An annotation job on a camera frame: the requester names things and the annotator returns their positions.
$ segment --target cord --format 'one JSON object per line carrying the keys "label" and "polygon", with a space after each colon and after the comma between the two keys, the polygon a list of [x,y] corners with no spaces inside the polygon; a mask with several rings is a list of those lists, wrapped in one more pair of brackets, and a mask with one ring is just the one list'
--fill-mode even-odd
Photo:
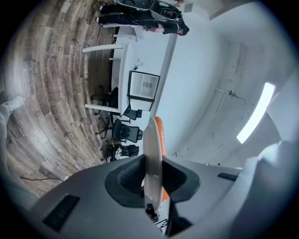
{"label": "cord", "polygon": [[31,179],[31,178],[26,178],[26,177],[20,177],[21,179],[25,179],[25,180],[30,180],[30,181],[42,181],[42,180],[48,180],[48,179],[54,179],[54,180],[59,180],[59,181],[62,181],[61,179],[59,178],[53,178],[53,177],[48,177],[48,178],[41,178],[41,179]]}
{"label": "cord", "polygon": [[220,104],[221,104],[221,102],[222,102],[222,99],[223,99],[223,97],[225,96],[225,94],[226,94],[226,91],[224,92],[224,94],[223,94],[223,96],[222,96],[222,98],[221,98],[221,100],[220,100],[220,102],[219,102],[219,105],[218,105],[218,107],[217,107],[217,110],[216,110],[215,114],[217,113],[217,111],[218,111],[218,109],[219,109],[219,106],[220,106]]}

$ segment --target black chair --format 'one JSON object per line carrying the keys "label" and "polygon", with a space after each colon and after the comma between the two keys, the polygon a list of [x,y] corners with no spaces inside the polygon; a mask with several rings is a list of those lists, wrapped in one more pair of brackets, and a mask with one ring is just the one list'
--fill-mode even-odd
{"label": "black chair", "polygon": [[112,129],[112,138],[121,141],[127,140],[137,143],[138,140],[141,140],[143,136],[143,131],[139,129],[139,127],[127,126],[121,123],[119,119],[117,119],[114,123]]}
{"label": "black chair", "polygon": [[133,144],[128,145],[128,146],[124,146],[121,144],[117,144],[116,146],[110,145],[110,148],[109,148],[105,158],[102,159],[102,161],[107,159],[109,156],[111,156],[111,159],[110,159],[111,162],[115,161],[116,160],[115,155],[119,148],[121,149],[121,156],[131,157],[131,156],[136,156],[139,154],[139,147],[137,147]]}
{"label": "black chair", "polygon": [[102,105],[118,108],[118,87],[115,87],[110,95],[107,95],[105,98],[101,99]]}
{"label": "black chair", "polygon": [[114,125],[113,125],[113,116],[112,116],[111,114],[110,114],[110,116],[111,116],[112,127],[109,127],[109,123],[110,123],[110,119],[109,119],[109,117],[106,117],[106,119],[107,119],[107,123],[104,121],[103,118],[99,118],[99,120],[101,120],[102,123],[103,123],[103,125],[104,125],[104,129],[103,129],[102,131],[100,131],[100,132],[96,132],[95,135],[99,135],[99,134],[105,132],[104,137],[101,137],[101,139],[106,138],[106,135],[107,135],[108,130],[113,130],[113,127],[114,127]]}
{"label": "black chair", "polygon": [[131,105],[128,105],[127,109],[125,110],[124,116],[127,116],[128,118],[132,120],[136,120],[137,118],[142,117],[142,110],[132,110]]}

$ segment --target table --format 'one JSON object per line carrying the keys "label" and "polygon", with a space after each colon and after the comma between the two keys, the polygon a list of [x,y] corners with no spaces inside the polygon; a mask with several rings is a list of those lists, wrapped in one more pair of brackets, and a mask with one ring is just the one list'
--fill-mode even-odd
{"label": "table", "polygon": [[143,27],[140,27],[138,25],[121,25],[121,24],[116,24],[116,23],[111,23],[111,24],[105,24],[102,26],[103,28],[115,28],[115,27],[131,27],[135,31],[135,35],[131,34],[116,34],[113,35],[113,37],[128,37],[130,39],[135,39],[136,42],[139,40],[144,39],[143,35]]}
{"label": "table", "polygon": [[138,56],[135,49],[130,43],[101,45],[101,46],[84,48],[82,49],[82,53],[87,53],[96,50],[107,50],[107,49],[123,49],[123,53],[121,56],[121,68],[120,68],[120,74],[118,79],[118,108],[112,108],[112,107],[101,106],[101,105],[92,105],[92,104],[85,104],[85,107],[96,109],[96,110],[116,112],[122,115],[129,105],[129,101],[127,98],[129,73],[131,70],[134,70],[136,63],[138,61]]}

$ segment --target ceiling light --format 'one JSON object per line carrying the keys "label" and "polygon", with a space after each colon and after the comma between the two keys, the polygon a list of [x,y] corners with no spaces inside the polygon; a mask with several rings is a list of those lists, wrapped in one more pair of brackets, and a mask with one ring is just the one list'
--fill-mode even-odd
{"label": "ceiling light", "polygon": [[260,100],[258,101],[252,116],[248,120],[247,124],[244,126],[243,130],[237,136],[237,139],[240,141],[241,144],[243,144],[248,139],[248,137],[254,131],[258,123],[261,121],[271,101],[274,90],[274,85],[268,82],[265,84]]}

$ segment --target wooden floor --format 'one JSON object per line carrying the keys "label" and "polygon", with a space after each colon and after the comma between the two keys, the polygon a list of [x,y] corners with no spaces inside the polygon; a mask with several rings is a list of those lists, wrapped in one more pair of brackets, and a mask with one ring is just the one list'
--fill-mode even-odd
{"label": "wooden floor", "polygon": [[[111,52],[81,53],[113,42],[114,29],[95,22],[98,9],[95,0],[48,0],[8,46],[1,61],[0,103],[16,94],[26,98],[7,126],[8,165],[20,176],[64,178],[102,163],[107,143],[95,136],[100,121],[84,104],[99,95],[100,84],[108,90]],[[24,182],[40,196],[59,183]]]}

